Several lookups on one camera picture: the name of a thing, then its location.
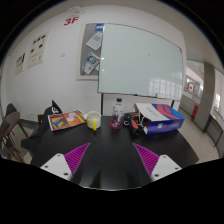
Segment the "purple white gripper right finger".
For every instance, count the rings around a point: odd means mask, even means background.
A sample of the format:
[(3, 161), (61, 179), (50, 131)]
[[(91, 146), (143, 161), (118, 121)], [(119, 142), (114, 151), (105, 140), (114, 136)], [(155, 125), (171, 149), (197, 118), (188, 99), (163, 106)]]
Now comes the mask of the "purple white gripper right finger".
[(157, 155), (138, 144), (134, 144), (134, 147), (136, 148), (143, 166), (152, 181), (157, 181), (181, 170), (181, 167), (168, 155)]

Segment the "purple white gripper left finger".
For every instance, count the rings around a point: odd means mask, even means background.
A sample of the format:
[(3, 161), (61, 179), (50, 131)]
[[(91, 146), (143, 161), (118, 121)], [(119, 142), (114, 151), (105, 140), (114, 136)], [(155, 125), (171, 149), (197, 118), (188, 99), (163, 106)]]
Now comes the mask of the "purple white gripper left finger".
[(41, 169), (70, 181), (89, 146), (89, 143), (83, 144), (65, 155), (57, 153)]

